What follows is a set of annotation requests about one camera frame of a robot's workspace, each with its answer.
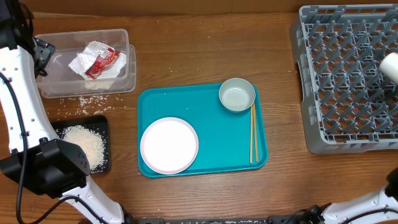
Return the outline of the large white plate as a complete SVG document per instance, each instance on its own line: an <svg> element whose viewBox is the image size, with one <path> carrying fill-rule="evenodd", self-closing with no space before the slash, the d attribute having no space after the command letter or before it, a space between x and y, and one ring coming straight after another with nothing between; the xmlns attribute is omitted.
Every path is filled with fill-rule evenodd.
<svg viewBox="0 0 398 224"><path fill-rule="evenodd" d="M197 157L198 135L185 120L160 118L150 124L140 141L141 157L151 170L174 175L188 169Z"/></svg>

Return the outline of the red sauce packet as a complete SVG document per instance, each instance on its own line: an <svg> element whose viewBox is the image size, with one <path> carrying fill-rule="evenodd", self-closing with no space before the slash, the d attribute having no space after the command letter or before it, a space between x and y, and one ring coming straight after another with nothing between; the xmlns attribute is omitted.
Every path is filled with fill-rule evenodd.
<svg viewBox="0 0 398 224"><path fill-rule="evenodd" d="M93 65L85 72L85 75L96 80L105 69L119 58L120 54L120 51L114 50L112 47L103 48Z"/></svg>

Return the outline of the white napkin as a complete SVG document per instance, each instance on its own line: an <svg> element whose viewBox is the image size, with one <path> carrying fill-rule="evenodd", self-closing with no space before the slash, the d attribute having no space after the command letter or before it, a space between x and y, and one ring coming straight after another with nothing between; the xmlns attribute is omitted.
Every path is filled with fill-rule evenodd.
<svg viewBox="0 0 398 224"><path fill-rule="evenodd" d="M92 78L85 75L85 72L93 65L97 56L103 48L110 47L107 44L98 41L90 42L82 53L77 53L76 57L69 63L69 67L77 74L81 75L85 80ZM105 69L97 79L116 78L125 67L127 55L120 52L119 58Z"/></svg>

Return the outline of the white cup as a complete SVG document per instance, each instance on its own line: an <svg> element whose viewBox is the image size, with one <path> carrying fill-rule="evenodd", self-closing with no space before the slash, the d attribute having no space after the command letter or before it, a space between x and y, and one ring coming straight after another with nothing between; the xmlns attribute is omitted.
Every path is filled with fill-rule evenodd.
<svg viewBox="0 0 398 224"><path fill-rule="evenodd" d="M392 52L385 56L379 65L379 69L387 77L398 84L398 53Z"/></svg>

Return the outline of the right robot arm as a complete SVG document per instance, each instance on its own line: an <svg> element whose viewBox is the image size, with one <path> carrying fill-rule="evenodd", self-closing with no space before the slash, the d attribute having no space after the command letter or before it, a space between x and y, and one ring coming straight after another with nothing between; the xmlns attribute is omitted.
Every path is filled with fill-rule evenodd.
<svg viewBox="0 0 398 224"><path fill-rule="evenodd" d="M329 203L294 213L286 223L381 223L397 219L397 169L381 190L344 203Z"/></svg>

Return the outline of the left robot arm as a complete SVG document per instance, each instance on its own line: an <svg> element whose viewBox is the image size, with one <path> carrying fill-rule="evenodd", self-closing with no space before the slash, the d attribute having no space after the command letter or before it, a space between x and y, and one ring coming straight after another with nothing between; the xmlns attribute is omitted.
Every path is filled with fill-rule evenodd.
<svg viewBox="0 0 398 224"><path fill-rule="evenodd" d="M133 219L94 182L83 149L63 141L45 112L37 76L45 76L54 46L33 35L33 14L19 1L1 0L1 106L11 155L1 172L18 184L16 218L23 222L22 191L57 199L40 223L63 202L91 223L132 223Z"/></svg>

